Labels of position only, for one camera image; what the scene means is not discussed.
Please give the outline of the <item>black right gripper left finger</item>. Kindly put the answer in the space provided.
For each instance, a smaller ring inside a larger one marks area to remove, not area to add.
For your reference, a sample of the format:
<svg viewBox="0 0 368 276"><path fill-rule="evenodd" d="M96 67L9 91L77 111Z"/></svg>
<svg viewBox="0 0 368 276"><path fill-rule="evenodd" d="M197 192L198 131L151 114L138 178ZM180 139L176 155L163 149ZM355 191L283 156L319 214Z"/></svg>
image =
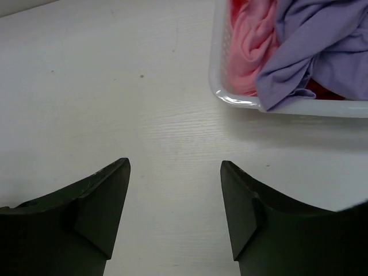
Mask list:
<svg viewBox="0 0 368 276"><path fill-rule="evenodd" d="M1 208L2 275L102 275L131 173L121 158L53 193Z"/></svg>

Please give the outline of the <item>purple t shirt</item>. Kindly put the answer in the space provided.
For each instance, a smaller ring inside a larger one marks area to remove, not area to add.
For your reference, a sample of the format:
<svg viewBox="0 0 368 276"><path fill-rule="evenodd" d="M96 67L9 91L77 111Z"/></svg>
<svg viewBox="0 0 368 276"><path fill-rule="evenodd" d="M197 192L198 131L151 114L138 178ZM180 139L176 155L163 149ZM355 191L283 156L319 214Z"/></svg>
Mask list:
<svg viewBox="0 0 368 276"><path fill-rule="evenodd" d="M275 30L281 45L256 79L264 110L315 98L311 79L367 100L367 1L278 1Z"/></svg>

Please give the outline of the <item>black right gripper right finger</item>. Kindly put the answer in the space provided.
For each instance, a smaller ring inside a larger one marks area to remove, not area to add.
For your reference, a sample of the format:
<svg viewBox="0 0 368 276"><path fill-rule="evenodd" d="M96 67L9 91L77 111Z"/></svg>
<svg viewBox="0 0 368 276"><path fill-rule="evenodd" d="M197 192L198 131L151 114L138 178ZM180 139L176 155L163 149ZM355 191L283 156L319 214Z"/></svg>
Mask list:
<svg viewBox="0 0 368 276"><path fill-rule="evenodd" d="M337 212L297 201L230 161L220 168L241 275L366 275L367 203Z"/></svg>

